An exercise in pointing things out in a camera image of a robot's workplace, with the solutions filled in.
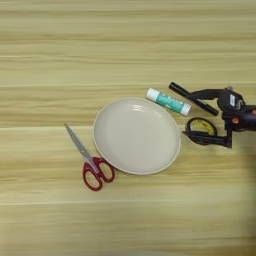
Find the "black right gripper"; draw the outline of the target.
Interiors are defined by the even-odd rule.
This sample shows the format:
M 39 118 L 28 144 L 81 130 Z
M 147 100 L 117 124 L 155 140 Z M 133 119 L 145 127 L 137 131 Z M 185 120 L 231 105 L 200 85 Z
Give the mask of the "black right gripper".
M 222 89 L 204 89 L 191 92 L 189 97 L 195 100 L 214 100 L 221 92 Z M 199 145 L 219 145 L 231 148 L 233 132 L 256 131 L 256 105 L 245 105 L 240 110 L 226 108 L 222 113 L 222 119 L 227 131 L 226 138 L 200 131 L 184 131 L 184 134 Z

